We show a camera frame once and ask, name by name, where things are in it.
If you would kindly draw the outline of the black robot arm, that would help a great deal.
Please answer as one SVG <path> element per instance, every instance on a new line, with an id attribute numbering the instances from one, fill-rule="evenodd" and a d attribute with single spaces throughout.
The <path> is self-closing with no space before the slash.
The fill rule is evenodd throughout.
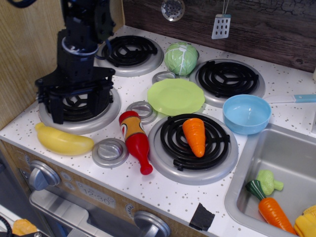
<path id="1" fill-rule="evenodd" d="M 1 1 L 1 125 L 34 101 L 57 124 L 102 113 L 115 71 L 94 57 L 114 26 L 108 0 Z"/>

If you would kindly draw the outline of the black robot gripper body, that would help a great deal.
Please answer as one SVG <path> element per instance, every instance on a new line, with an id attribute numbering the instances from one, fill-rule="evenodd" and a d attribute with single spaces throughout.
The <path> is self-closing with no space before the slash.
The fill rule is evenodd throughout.
<path id="1" fill-rule="evenodd" d="M 57 67 L 56 69 L 36 80 L 38 88 L 37 100 L 39 103 L 49 104 L 49 94 L 56 93 L 64 96 L 64 99 L 77 95 L 87 95 L 95 87 L 111 86 L 112 76 L 115 70 L 94 66 L 95 52 L 98 45 L 88 38 L 88 34 L 78 36 L 78 42 L 87 42 L 82 47 L 71 42 L 72 31 L 61 30 L 57 38 Z"/>

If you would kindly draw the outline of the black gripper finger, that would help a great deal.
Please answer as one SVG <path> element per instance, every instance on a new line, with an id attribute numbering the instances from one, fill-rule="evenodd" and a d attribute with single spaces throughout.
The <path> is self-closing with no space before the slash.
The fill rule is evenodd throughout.
<path id="1" fill-rule="evenodd" d="M 49 94 L 49 110 L 56 124 L 64 123 L 64 96 L 56 93 Z"/>
<path id="2" fill-rule="evenodd" d="M 110 90 L 111 86 L 99 86 L 93 88 L 89 93 L 89 110 L 92 117 L 96 117 L 102 113 L 110 103 Z"/>

